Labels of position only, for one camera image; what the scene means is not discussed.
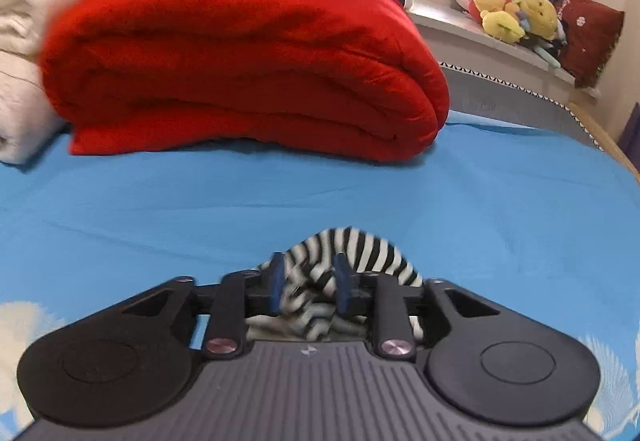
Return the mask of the black white striped garment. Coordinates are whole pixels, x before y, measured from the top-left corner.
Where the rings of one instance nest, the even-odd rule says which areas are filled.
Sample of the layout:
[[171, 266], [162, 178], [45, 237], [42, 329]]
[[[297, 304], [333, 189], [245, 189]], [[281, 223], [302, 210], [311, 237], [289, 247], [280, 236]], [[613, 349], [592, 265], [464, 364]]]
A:
[[246, 321], [253, 340], [350, 340], [366, 336], [363, 311], [350, 310], [380, 274], [419, 288], [422, 276], [387, 239], [356, 227], [331, 227], [292, 246], [282, 257], [282, 291], [275, 317]]

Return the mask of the blue patterned bed sheet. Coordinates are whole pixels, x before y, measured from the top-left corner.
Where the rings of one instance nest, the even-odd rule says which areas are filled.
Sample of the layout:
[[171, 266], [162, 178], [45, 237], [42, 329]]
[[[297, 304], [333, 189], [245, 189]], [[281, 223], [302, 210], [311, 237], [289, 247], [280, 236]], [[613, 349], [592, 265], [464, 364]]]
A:
[[74, 156], [60, 135], [1, 169], [1, 435], [30, 422], [15, 370], [57, 327], [166, 281], [214, 283], [329, 227], [395, 244], [422, 275], [582, 339], [602, 367], [588, 424], [639, 433], [639, 186], [550, 131], [451, 114], [402, 165], [255, 142]]

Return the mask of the cream folded blanket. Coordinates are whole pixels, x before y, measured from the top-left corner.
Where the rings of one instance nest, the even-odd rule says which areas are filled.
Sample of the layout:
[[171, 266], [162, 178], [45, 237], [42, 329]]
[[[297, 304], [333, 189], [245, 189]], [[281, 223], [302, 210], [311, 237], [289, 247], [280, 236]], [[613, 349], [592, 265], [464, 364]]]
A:
[[1, 161], [23, 165], [64, 126], [44, 94], [38, 56], [54, 20], [80, 0], [0, 0]]

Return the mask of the purple box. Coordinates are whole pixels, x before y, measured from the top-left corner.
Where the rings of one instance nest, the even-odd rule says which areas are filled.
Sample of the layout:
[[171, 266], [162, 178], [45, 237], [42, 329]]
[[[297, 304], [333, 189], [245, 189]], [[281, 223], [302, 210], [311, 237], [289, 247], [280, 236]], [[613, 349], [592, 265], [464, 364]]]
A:
[[634, 168], [640, 170], [640, 104], [634, 105], [629, 120], [617, 142]]

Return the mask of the red folded blanket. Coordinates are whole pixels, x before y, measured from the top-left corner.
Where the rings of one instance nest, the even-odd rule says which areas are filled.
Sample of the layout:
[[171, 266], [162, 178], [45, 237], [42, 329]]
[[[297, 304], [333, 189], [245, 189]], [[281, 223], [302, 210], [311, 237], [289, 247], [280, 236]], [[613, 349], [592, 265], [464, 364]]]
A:
[[39, 65], [79, 155], [249, 138], [402, 162], [449, 111], [397, 0], [81, 0]]

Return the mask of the dark red cushion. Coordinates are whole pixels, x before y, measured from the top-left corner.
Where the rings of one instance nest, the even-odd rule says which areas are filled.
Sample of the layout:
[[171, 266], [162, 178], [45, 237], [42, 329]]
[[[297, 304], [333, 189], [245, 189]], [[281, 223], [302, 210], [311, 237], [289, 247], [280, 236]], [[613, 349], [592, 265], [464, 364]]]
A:
[[561, 0], [556, 11], [566, 38], [560, 64], [576, 88], [593, 88], [620, 39], [625, 12], [593, 0]]

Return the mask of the yellow plush toy pile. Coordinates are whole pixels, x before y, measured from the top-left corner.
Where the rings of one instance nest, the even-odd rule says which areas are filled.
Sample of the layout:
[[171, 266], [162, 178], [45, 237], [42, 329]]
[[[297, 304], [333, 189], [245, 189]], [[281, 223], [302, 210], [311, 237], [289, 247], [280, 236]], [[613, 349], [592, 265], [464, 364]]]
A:
[[450, 0], [499, 42], [532, 50], [552, 68], [560, 68], [566, 45], [564, 28], [550, 0]]

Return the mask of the wooden bed frame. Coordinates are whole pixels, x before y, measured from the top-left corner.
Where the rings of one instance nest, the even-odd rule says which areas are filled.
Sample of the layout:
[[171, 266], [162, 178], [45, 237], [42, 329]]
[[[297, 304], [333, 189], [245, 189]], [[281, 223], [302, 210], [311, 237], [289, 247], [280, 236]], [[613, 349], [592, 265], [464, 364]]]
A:
[[582, 127], [585, 128], [585, 131], [592, 137], [596, 146], [610, 155], [618, 164], [624, 166], [628, 172], [632, 173], [634, 179], [640, 182], [638, 169], [634, 167], [634, 164], [631, 163], [631, 160], [624, 154], [614, 139], [597, 123], [597, 120], [573, 101], [568, 102], [567, 107], [575, 116], [576, 120], [578, 120], [578, 123], [580, 123]]

